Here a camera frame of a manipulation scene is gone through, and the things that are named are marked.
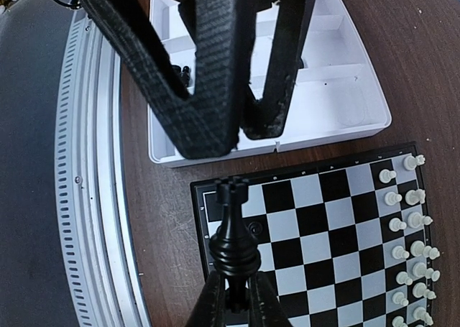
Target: wire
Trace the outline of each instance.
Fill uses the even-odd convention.
[[[81,9],[81,4],[78,0],[72,0],[70,4],[67,4],[61,0],[53,0],[56,4],[67,7],[68,9]]]

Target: white plastic tray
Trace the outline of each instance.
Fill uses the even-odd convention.
[[[257,15],[251,89],[261,97],[267,72],[277,6]],[[173,0],[151,0],[150,21],[174,65],[191,68],[195,80],[195,45]],[[250,140],[240,131],[238,149],[221,158],[186,160],[176,150],[148,108],[150,159],[168,167],[194,165],[273,151],[369,137],[391,123],[390,110],[374,68],[342,0],[316,0],[286,127],[281,137]]]

